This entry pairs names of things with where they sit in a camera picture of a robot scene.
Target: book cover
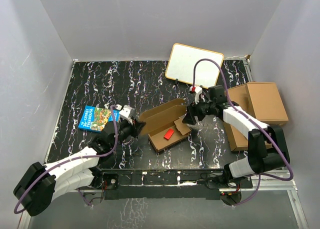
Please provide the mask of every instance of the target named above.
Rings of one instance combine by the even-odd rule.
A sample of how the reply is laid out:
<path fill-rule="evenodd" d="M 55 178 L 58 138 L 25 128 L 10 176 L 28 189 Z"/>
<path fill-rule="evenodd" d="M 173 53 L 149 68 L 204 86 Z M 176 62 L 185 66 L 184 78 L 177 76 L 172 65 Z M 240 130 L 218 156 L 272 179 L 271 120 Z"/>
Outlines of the book cover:
<path fill-rule="evenodd" d="M 120 119 L 119 111 L 113 110 L 115 120 Z M 112 121 L 111 111 L 106 108 L 86 105 L 78 128 L 92 132 L 101 132 L 107 122 Z"/>

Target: brown box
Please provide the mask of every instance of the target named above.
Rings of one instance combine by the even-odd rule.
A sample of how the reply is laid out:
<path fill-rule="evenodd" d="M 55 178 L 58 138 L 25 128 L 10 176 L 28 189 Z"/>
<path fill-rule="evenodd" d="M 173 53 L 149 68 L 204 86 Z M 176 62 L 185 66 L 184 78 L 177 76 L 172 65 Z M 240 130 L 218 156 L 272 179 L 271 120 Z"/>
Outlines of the brown box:
<path fill-rule="evenodd" d="M 190 128 L 182 123 L 182 116 L 187 113 L 185 100 L 177 98 L 165 104 L 147 110 L 139 117 L 140 122 L 145 122 L 140 135 L 148 134 L 149 140 L 158 153 L 173 144 L 188 137 Z M 169 140 L 164 136 L 169 129 L 174 133 Z"/>
<path fill-rule="evenodd" d="M 274 82 L 248 82 L 228 90 L 232 101 L 242 109 L 267 124 L 283 125 L 288 116 Z M 223 123 L 231 151 L 248 150 L 248 140 L 230 124 Z"/>

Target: white board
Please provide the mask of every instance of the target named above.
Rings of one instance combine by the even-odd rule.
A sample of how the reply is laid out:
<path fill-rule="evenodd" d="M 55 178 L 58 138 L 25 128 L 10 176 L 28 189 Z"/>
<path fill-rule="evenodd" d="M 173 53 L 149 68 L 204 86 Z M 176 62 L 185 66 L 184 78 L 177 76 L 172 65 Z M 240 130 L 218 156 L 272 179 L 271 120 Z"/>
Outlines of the white board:
<path fill-rule="evenodd" d="M 214 60 L 220 66 L 224 55 L 219 52 L 196 48 L 193 46 L 176 43 L 172 47 L 171 56 L 166 67 L 165 77 L 179 82 L 192 84 L 194 80 L 194 66 L 200 59 Z M 200 62 L 195 71 L 195 84 L 204 88 L 216 85 L 219 69 L 210 61 Z"/>

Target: black marble table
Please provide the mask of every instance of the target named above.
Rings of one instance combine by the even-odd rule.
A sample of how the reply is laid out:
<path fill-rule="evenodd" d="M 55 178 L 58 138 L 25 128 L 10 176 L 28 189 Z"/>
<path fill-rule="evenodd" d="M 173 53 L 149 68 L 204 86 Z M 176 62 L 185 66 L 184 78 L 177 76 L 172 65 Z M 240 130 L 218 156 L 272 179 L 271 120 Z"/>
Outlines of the black marble table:
<path fill-rule="evenodd" d="M 86 105 L 109 107 L 129 105 L 137 115 L 175 98 L 192 95 L 189 85 L 165 77 L 167 61 L 76 62 L 46 162 L 51 163 L 84 148 L 96 132 L 78 129 Z M 248 82 L 244 62 L 225 60 L 222 66 L 229 87 Z M 218 83 L 222 85 L 221 75 Z M 105 170 L 187 170 L 222 169 L 244 157 L 231 152 L 222 122 L 207 116 L 191 127 L 189 137 L 156 153 L 147 136 L 129 138 L 119 145 L 106 163 Z"/>

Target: red block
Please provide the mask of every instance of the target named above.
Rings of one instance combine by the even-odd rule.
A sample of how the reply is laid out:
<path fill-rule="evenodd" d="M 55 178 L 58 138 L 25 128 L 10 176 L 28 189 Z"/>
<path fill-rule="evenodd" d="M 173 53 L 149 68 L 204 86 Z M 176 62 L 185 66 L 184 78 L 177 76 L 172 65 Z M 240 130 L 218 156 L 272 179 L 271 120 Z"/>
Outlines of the red block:
<path fill-rule="evenodd" d="M 166 134 L 164 135 L 164 138 L 165 139 L 167 139 L 167 140 L 169 140 L 170 138 L 171 138 L 171 136 L 174 134 L 174 130 L 172 129 L 172 128 L 170 128 L 167 132 L 166 132 Z"/>

